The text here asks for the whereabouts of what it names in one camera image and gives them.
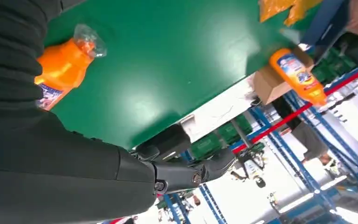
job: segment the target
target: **blue metal rack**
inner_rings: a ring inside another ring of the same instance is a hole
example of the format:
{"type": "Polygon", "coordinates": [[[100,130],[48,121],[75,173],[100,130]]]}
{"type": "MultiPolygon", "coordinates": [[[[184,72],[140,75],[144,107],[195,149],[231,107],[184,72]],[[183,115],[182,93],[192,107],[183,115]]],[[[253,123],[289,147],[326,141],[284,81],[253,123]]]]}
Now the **blue metal rack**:
{"type": "MultiPolygon", "coordinates": [[[[285,96],[286,100],[295,108],[300,108],[300,104],[297,101],[296,94],[291,91],[285,96]]],[[[358,182],[358,174],[354,171],[354,169],[346,162],[349,161],[353,165],[358,167],[358,156],[357,154],[348,146],[348,144],[338,135],[338,133],[327,123],[327,121],[322,117],[322,115],[317,112],[314,107],[310,108],[310,111],[315,115],[315,117],[319,120],[319,122],[332,134],[332,136],[344,147],[344,149],[348,152],[349,155],[353,157],[355,161],[341,152],[335,145],[331,144],[316,128],[316,126],[311,122],[311,120],[304,114],[301,113],[301,118],[310,126],[312,129],[318,134],[321,140],[329,147],[331,152],[335,155],[335,157],[345,166],[345,168],[350,172],[350,174],[356,179],[358,182]]]]}
{"type": "Polygon", "coordinates": [[[219,224],[227,224],[226,219],[223,216],[223,213],[220,211],[216,201],[214,200],[208,186],[206,184],[200,185],[200,190],[204,196],[209,208],[212,210],[213,215],[215,216],[219,224]]]}
{"type": "Polygon", "coordinates": [[[175,220],[175,222],[177,224],[181,224],[181,221],[179,219],[179,215],[176,212],[176,209],[174,208],[171,199],[169,198],[169,195],[164,195],[164,201],[167,203],[168,208],[171,210],[171,213],[173,215],[173,220],[175,220]]]}
{"type": "MultiPolygon", "coordinates": [[[[262,125],[271,127],[270,122],[268,119],[264,116],[263,112],[259,108],[251,108],[250,114],[255,118],[255,120],[262,125]]],[[[333,200],[323,191],[320,189],[320,186],[318,182],[309,174],[309,172],[306,170],[304,165],[300,162],[300,160],[296,157],[296,155],[293,153],[293,151],[290,149],[290,147],[287,145],[287,143],[282,139],[280,134],[276,131],[272,132],[272,136],[269,136],[272,140],[273,138],[276,138],[279,143],[282,145],[282,147],[285,149],[285,151],[292,157],[293,161],[297,164],[298,168],[300,169],[301,174],[303,175],[303,183],[307,188],[316,194],[316,199],[319,202],[319,204],[324,207],[326,210],[336,210],[336,206],[333,202],[333,200]]],[[[296,167],[292,164],[290,159],[288,159],[285,152],[282,150],[281,147],[277,147],[278,151],[282,154],[282,156],[285,158],[285,160],[289,163],[289,165],[293,168],[293,170],[296,172],[296,167]]],[[[345,223],[345,221],[342,220],[340,216],[335,217],[336,222],[345,223]]]]}
{"type": "Polygon", "coordinates": [[[182,200],[180,199],[178,194],[172,194],[173,197],[175,198],[175,200],[178,202],[179,208],[182,211],[182,215],[185,218],[186,224],[191,224],[189,217],[187,216],[187,212],[186,212],[186,208],[185,206],[182,204],[182,200]]]}

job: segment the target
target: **orange bottle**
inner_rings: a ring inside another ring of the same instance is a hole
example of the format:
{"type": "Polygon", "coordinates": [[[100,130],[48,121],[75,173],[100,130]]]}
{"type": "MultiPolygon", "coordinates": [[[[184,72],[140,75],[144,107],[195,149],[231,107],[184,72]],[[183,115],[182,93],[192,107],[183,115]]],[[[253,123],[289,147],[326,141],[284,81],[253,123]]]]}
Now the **orange bottle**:
{"type": "Polygon", "coordinates": [[[289,49],[275,52],[269,64],[302,99],[314,105],[326,104],[323,86],[289,49]]]}
{"type": "Polygon", "coordinates": [[[43,89],[38,106],[50,110],[73,88],[83,81],[86,69],[95,57],[106,55],[103,41],[90,27],[79,24],[69,41],[47,47],[38,58],[43,72],[35,83],[43,89]]]}

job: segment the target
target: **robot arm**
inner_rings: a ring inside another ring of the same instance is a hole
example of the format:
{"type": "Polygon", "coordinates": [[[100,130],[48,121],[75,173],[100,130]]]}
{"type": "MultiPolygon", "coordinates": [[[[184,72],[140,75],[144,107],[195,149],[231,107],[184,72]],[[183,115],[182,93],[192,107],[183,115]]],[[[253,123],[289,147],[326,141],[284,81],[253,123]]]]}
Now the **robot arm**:
{"type": "Polygon", "coordinates": [[[135,159],[37,108],[47,23],[78,2],[0,0],[0,223],[95,223],[143,212],[157,192],[211,179],[203,165],[135,159]]]}

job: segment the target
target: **orange plastic bag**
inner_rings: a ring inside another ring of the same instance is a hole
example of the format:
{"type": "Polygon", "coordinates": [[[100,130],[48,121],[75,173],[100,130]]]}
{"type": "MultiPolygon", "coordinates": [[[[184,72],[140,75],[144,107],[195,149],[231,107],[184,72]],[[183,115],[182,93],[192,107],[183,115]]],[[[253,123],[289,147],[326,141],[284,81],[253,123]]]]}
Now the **orange plastic bag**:
{"type": "Polygon", "coordinates": [[[322,0],[260,0],[260,22],[264,22],[272,16],[290,9],[289,16],[285,20],[286,26],[303,19],[308,9],[315,7],[322,0]]]}

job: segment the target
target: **metal pole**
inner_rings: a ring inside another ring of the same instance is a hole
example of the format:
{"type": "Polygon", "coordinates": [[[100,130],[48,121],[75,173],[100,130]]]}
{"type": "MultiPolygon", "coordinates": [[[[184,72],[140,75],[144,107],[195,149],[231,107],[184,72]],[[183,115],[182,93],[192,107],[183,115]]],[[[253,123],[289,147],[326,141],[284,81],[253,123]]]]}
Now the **metal pole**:
{"type": "MultiPolygon", "coordinates": [[[[294,107],[294,108],[299,108],[300,107],[300,104],[297,102],[297,97],[295,95],[294,92],[290,92],[288,94],[288,96],[285,96],[285,99],[294,107]]],[[[318,119],[319,122],[322,124],[322,125],[327,125],[329,126],[330,128],[327,128],[326,126],[326,129],[334,136],[334,134],[332,132],[334,132],[336,134],[336,137],[340,138],[341,137],[337,134],[337,132],[327,123],[326,120],[324,120],[324,118],[322,117],[322,115],[317,112],[316,110],[312,111],[313,114],[315,115],[316,118],[321,118],[321,119],[318,119]]],[[[345,159],[342,157],[344,156],[345,158],[347,158],[347,155],[345,155],[344,153],[342,153],[337,147],[335,147],[333,144],[331,144],[323,135],[322,133],[318,130],[318,128],[316,128],[316,126],[312,123],[312,121],[304,114],[304,113],[301,113],[300,116],[302,117],[302,119],[318,134],[318,136],[320,137],[320,139],[329,147],[329,149],[331,150],[331,152],[337,157],[337,159],[349,170],[349,172],[352,174],[352,176],[357,180],[358,182],[358,175],[357,173],[352,169],[352,167],[345,161],[345,159]]]]}
{"type": "Polygon", "coordinates": [[[173,207],[172,201],[169,198],[169,195],[164,195],[164,200],[167,203],[168,208],[171,210],[171,213],[173,215],[173,220],[175,220],[175,222],[177,224],[181,224],[181,221],[179,219],[178,214],[176,213],[176,209],[173,207]]]}
{"type": "MultiPolygon", "coordinates": [[[[263,112],[259,108],[252,108],[250,109],[252,115],[254,115],[255,119],[258,118],[265,124],[271,126],[268,119],[264,116],[263,112]]],[[[318,197],[318,201],[320,204],[328,210],[336,211],[336,206],[332,199],[326,195],[319,186],[319,183],[310,175],[304,165],[300,162],[300,160],[296,157],[293,151],[290,149],[288,144],[282,139],[282,137],[276,131],[272,132],[273,136],[279,141],[279,143],[283,146],[286,152],[292,157],[294,162],[297,164],[300,172],[304,176],[306,182],[310,185],[312,192],[315,193],[318,197]]]]}
{"type": "Polygon", "coordinates": [[[203,185],[203,184],[200,185],[200,186],[199,186],[199,189],[201,190],[201,193],[202,193],[202,195],[204,196],[204,199],[205,199],[205,201],[207,202],[209,208],[211,209],[213,215],[215,216],[217,222],[218,222],[219,224],[224,224],[223,221],[222,221],[222,220],[220,219],[220,217],[218,216],[218,214],[216,213],[216,210],[215,210],[215,208],[213,207],[213,205],[212,205],[212,203],[211,203],[211,200],[210,200],[209,197],[208,197],[207,192],[205,191],[204,185],[203,185]]]}
{"type": "Polygon", "coordinates": [[[249,147],[252,145],[252,143],[250,143],[248,141],[247,136],[245,135],[245,133],[242,131],[242,129],[240,128],[240,126],[238,125],[238,122],[234,119],[232,119],[231,124],[233,125],[233,127],[235,128],[235,130],[237,131],[237,133],[239,134],[239,136],[241,137],[243,143],[245,144],[246,147],[249,147]]]}
{"type": "Polygon", "coordinates": [[[182,204],[182,200],[180,199],[179,195],[178,195],[178,194],[173,194],[173,196],[175,197],[176,202],[178,203],[179,208],[180,208],[180,210],[182,211],[183,217],[184,217],[185,220],[186,220],[186,224],[191,224],[191,223],[190,223],[190,220],[189,220],[189,217],[187,216],[186,208],[185,208],[185,206],[182,204]]]}
{"type": "Polygon", "coordinates": [[[226,223],[227,223],[227,222],[226,222],[226,219],[224,218],[223,213],[220,211],[220,208],[218,207],[218,205],[217,205],[215,199],[213,198],[212,193],[211,193],[211,191],[210,191],[209,188],[208,188],[208,185],[207,185],[206,183],[204,183],[203,185],[204,185],[205,191],[207,192],[207,194],[208,194],[209,197],[211,198],[212,203],[215,205],[215,209],[216,209],[217,213],[219,214],[220,219],[222,220],[222,222],[223,222],[224,224],[226,224],[226,223]]]}

